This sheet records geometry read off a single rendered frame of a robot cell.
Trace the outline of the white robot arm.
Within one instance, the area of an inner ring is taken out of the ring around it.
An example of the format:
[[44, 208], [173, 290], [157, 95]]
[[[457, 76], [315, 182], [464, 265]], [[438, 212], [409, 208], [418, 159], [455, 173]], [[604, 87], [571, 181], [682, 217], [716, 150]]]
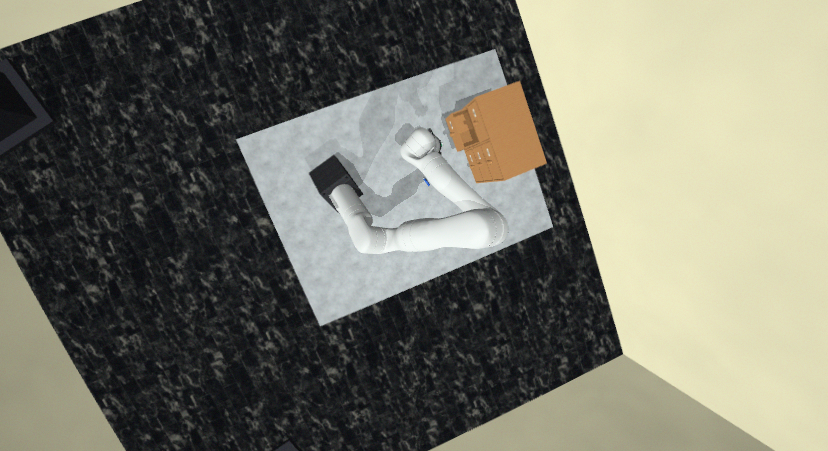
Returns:
[[332, 191], [329, 197], [348, 226], [359, 252], [419, 252], [442, 247], [481, 249], [505, 240], [508, 224], [504, 216], [454, 171], [439, 150], [439, 140], [427, 129], [418, 128], [402, 144], [400, 153], [462, 213], [445, 218], [410, 220], [398, 228], [376, 227], [371, 226], [371, 214], [350, 185], [342, 184]]

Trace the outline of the brown wooden chest of drawers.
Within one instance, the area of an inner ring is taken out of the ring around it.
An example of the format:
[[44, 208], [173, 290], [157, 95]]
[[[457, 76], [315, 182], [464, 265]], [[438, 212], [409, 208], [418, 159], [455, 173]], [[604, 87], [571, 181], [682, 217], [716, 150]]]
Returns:
[[[520, 81], [475, 97], [489, 140], [505, 181], [547, 164]], [[467, 108], [468, 109], [468, 108]]]

